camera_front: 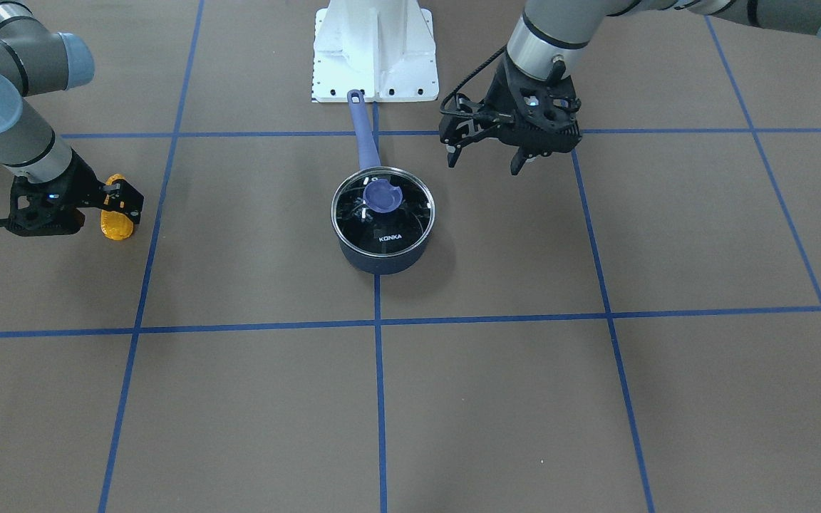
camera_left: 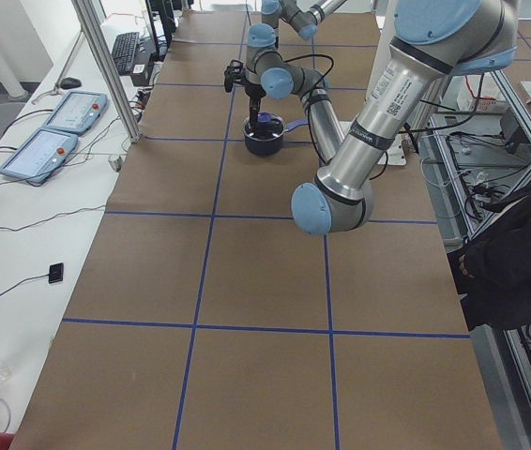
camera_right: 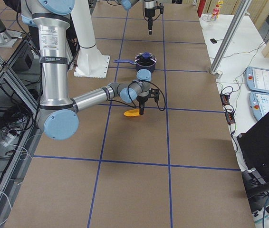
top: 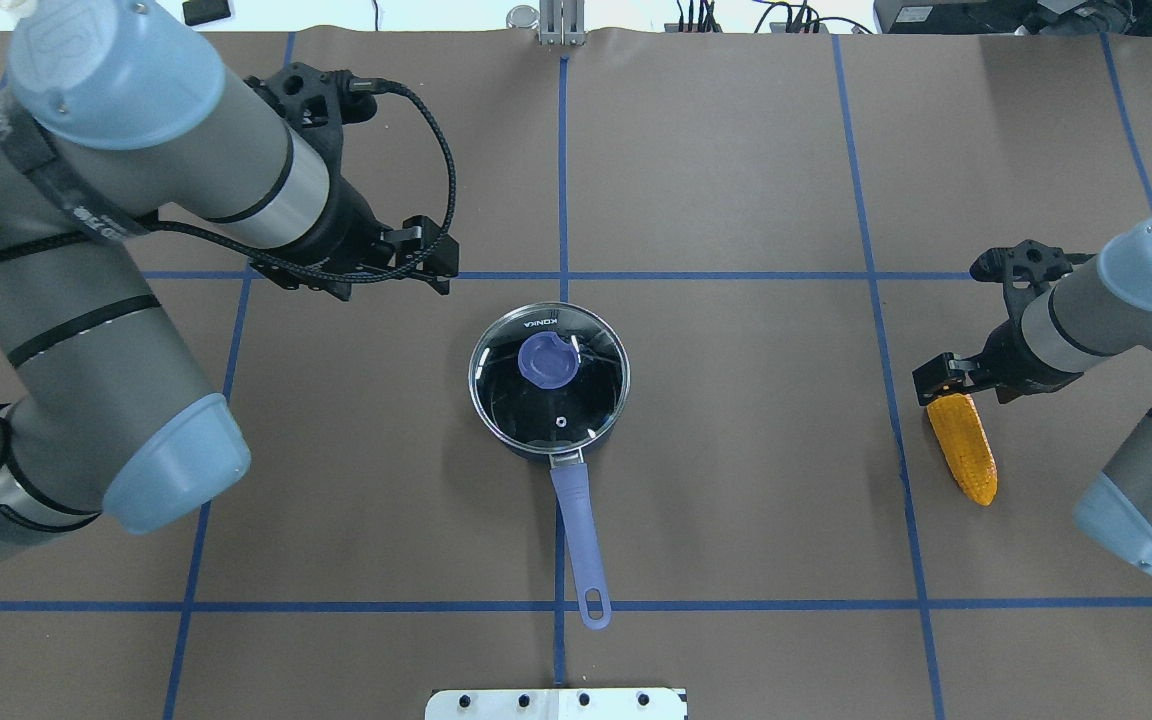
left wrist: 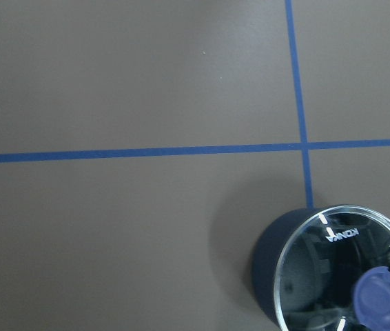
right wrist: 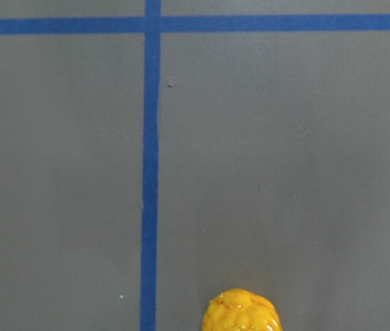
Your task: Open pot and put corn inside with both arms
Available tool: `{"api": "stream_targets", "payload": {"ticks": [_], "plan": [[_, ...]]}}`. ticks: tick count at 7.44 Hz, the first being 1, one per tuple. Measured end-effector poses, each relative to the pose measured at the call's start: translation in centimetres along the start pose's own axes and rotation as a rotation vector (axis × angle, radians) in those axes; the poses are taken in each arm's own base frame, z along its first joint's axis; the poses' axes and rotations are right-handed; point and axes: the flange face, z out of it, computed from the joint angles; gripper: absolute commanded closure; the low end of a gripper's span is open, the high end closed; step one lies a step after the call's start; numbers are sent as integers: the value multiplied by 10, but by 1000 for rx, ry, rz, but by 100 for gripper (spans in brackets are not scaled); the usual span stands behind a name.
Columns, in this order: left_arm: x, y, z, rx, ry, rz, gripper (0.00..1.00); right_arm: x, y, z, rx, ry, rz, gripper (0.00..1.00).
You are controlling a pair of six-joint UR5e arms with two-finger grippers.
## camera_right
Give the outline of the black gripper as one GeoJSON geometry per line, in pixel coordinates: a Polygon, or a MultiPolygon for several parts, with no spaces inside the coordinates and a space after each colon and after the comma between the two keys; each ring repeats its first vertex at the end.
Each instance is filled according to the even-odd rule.
{"type": "Polygon", "coordinates": [[[152,8],[144,7],[144,19],[148,21],[149,35],[152,35],[152,31],[153,31],[153,21],[154,21],[154,16],[155,16],[155,10],[156,10],[156,6],[152,8]]]}
{"type": "Polygon", "coordinates": [[[148,101],[149,99],[149,94],[145,95],[145,96],[138,96],[136,98],[136,100],[139,102],[139,114],[140,115],[144,115],[144,106],[145,106],[145,103],[148,101]]]}

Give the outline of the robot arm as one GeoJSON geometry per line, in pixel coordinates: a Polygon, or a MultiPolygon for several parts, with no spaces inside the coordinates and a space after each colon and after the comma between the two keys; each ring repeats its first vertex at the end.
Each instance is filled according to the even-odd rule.
{"type": "Polygon", "coordinates": [[[70,138],[78,129],[77,113],[81,110],[115,97],[129,103],[149,96],[151,72],[145,69],[129,84],[112,82],[74,98],[69,96],[66,31],[71,24],[80,47],[76,76],[104,78],[110,60],[97,49],[86,0],[23,0],[21,14],[26,24],[38,28],[43,95],[37,124],[49,138],[70,138]]]}
{"type": "MultiPolygon", "coordinates": [[[[129,11],[139,0],[106,0],[107,4],[112,6],[122,6],[129,11]]],[[[142,14],[148,25],[148,34],[153,33],[153,23],[160,15],[163,15],[164,5],[157,0],[142,0],[142,14]]]]}

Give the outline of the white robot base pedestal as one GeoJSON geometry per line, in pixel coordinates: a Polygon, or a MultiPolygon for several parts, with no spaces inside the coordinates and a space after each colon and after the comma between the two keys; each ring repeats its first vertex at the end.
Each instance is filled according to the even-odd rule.
{"type": "Polygon", "coordinates": [[[102,55],[96,39],[87,0],[75,0],[71,17],[80,47],[74,76],[105,78],[110,56],[102,55]]]}

